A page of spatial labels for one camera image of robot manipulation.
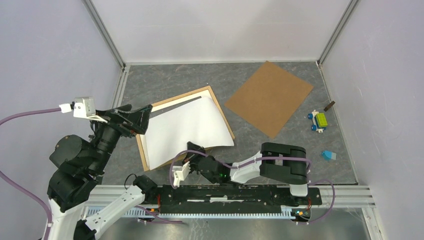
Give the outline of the sunflower photo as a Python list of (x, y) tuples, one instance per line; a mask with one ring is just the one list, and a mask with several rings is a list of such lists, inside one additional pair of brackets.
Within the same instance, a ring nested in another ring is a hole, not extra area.
[(187, 142), (204, 148), (234, 146), (222, 114), (213, 100), (207, 97), (151, 118), (145, 137), (150, 170), (187, 150)]

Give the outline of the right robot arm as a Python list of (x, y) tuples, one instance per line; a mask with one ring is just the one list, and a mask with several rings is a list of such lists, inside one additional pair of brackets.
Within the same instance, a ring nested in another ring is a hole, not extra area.
[(206, 154), (203, 147), (188, 142), (183, 163), (188, 173), (202, 175), (212, 184), (243, 185), (249, 180), (264, 177), (289, 185), (289, 199), (302, 204), (309, 198), (308, 173), (312, 161), (306, 149), (296, 145), (265, 142), (252, 157), (233, 163), (217, 160)]

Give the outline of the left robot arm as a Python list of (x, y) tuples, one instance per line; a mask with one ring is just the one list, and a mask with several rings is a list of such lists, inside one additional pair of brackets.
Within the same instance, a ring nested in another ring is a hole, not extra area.
[(123, 194), (98, 213), (82, 218), (91, 191), (104, 174), (113, 150), (121, 137), (146, 133), (153, 106), (133, 109), (130, 104), (97, 110), (92, 101), (76, 101), (73, 115), (88, 119), (93, 135), (85, 140), (64, 136), (50, 155), (57, 170), (47, 189), (51, 219), (46, 224), (47, 240), (97, 240), (128, 210), (138, 204), (151, 204), (157, 198), (155, 184), (139, 177)]

